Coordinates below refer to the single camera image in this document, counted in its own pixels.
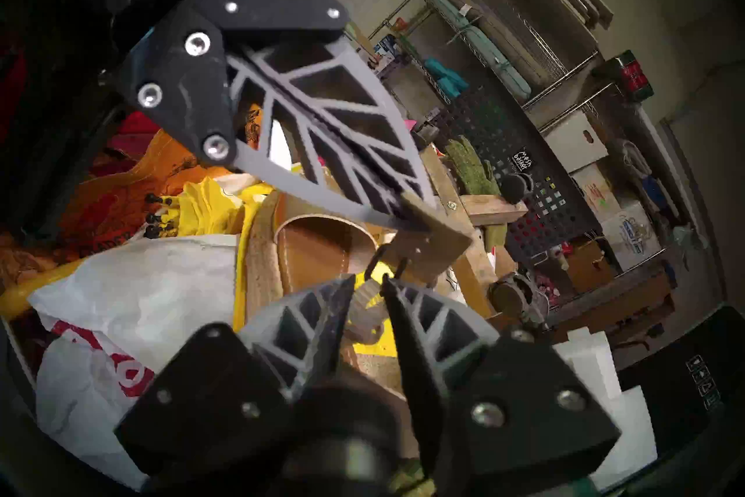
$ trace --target pegboard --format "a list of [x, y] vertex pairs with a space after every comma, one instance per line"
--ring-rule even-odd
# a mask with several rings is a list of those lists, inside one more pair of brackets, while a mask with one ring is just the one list
[[479, 158], [492, 163], [497, 182], [510, 173], [532, 176], [527, 214], [507, 225], [505, 247], [515, 261], [528, 264], [565, 240], [600, 229], [582, 192], [503, 86], [467, 89], [431, 123], [439, 128], [435, 144], [443, 151], [448, 140], [467, 137]]

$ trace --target white cardboard box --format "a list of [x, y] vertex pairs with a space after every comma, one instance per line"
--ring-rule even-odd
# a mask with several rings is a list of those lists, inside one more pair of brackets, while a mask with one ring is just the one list
[[574, 172], [608, 156], [605, 144], [580, 110], [551, 130], [545, 140], [567, 172]]
[[595, 162], [573, 172], [572, 178], [584, 192], [585, 200], [598, 220], [611, 218], [620, 212], [620, 204]]
[[636, 198], [619, 197], [620, 211], [602, 220], [603, 234], [625, 272], [660, 250], [657, 235]]

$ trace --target white plastic bag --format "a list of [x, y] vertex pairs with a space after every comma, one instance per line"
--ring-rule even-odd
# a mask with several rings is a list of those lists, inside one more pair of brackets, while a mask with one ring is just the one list
[[46, 349], [36, 375], [39, 429], [91, 467], [139, 490], [148, 476], [114, 435], [135, 401], [122, 391], [104, 351], [64, 338]]
[[135, 240], [29, 295], [37, 311], [103, 333], [159, 372], [201, 326], [230, 324], [238, 237]]

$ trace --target yellow fabric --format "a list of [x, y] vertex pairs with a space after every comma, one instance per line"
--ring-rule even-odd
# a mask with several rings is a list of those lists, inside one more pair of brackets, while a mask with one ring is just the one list
[[184, 191], [174, 199], [177, 201], [161, 215], [161, 221], [164, 225], [172, 222], [177, 236], [241, 232], [241, 203], [225, 194], [212, 178], [205, 178], [199, 184], [185, 183]]
[[246, 251], [248, 249], [248, 235], [251, 231], [253, 218], [264, 198], [274, 188], [269, 184], [259, 183], [249, 186], [238, 194], [243, 200], [243, 225], [241, 238], [238, 240], [238, 255], [235, 259], [235, 302], [233, 303], [233, 331], [240, 331], [246, 324]]
[[[377, 280], [378, 282], [383, 282], [383, 275], [387, 274], [388, 276], [393, 276], [393, 271], [388, 268], [385, 264], [382, 262], [379, 262], [375, 265], [375, 269], [373, 270], [372, 277]], [[365, 282], [364, 273], [359, 273], [355, 277], [355, 290], [362, 286], [362, 283]], [[385, 303], [383, 302], [383, 296], [378, 293], [373, 298], [370, 299], [370, 302], [367, 303], [367, 308], [371, 306], [385, 306]], [[398, 357], [399, 353], [395, 350], [395, 339], [393, 338], [393, 327], [390, 325], [390, 319], [386, 319], [383, 322], [383, 335], [380, 337], [380, 340], [373, 344], [373, 345], [366, 345], [362, 343], [355, 343], [354, 344], [355, 352], [358, 355], [379, 355], [382, 357]]]

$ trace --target green knitted item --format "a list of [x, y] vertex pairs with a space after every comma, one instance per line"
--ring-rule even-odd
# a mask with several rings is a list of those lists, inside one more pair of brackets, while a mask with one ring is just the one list
[[[484, 162], [480, 160], [476, 150], [465, 136], [460, 137], [460, 142], [455, 140], [448, 142], [445, 152], [455, 166], [455, 172], [466, 192], [469, 194], [500, 194], [499, 184], [494, 177], [494, 167], [489, 160]], [[503, 247], [506, 239], [507, 224], [492, 224], [486, 227], [484, 244], [488, 252], [491, 252], [493, 247]]]

